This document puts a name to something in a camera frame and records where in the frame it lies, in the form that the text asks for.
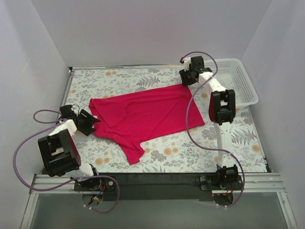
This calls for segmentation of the white plastic basket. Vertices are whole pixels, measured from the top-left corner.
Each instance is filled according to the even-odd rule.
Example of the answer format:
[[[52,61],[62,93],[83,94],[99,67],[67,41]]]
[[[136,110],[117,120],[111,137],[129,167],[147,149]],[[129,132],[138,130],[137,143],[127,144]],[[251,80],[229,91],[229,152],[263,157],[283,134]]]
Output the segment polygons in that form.
[[[204,62],[213,72],[217,70],[215,79],[226,89],[235,91],[236,108],[245,108],[258,103],[254,86],[241,61],[235,58],[216,59]]]

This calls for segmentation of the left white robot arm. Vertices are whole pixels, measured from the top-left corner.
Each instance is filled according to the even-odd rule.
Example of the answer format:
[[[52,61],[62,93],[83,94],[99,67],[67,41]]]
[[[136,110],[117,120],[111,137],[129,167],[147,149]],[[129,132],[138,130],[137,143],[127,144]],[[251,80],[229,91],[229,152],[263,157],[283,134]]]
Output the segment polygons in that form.
[[[93,134],[96,131],[93,126],[100,120],[84,109],[76,113],[72,105],[60,107],[60,114],[65,121],[59,121],[60,125],[49,135],[38,139],[46,173],[50,177],[67,175],[76,178],[81,187],[96,191],[102,180],[93,165],[81,162],[72,136],[77,131],[85,136]]]

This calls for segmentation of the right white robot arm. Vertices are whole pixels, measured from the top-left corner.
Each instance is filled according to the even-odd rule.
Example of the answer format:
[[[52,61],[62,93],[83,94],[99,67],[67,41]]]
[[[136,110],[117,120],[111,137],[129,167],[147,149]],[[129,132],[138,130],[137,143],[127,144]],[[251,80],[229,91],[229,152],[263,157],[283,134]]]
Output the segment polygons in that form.
[[[205,67],[203,57],[182,57],[180,63],[184,66],[179,71],[183,86],[199,83],[210,96],[208,114],[216,132],[218,160],[215,175],[205,181],[209,187],[217,186],[223,190],[232,188],[238,180],[238,168],[232,156],[235,92],[226,89],[215,79],[213,71]]]

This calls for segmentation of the magenta t shirt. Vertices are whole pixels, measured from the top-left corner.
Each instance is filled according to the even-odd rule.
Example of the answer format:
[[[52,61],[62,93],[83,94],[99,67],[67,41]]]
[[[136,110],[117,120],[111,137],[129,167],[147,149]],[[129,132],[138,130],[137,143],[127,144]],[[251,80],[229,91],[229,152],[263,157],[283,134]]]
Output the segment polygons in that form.
[[[94,135],[116,142],[129,164],[144,154],[141,143],[164,135],[203,126],[202,115],[181,84],[109,98],[92,98],[89,108],[101,122]]]

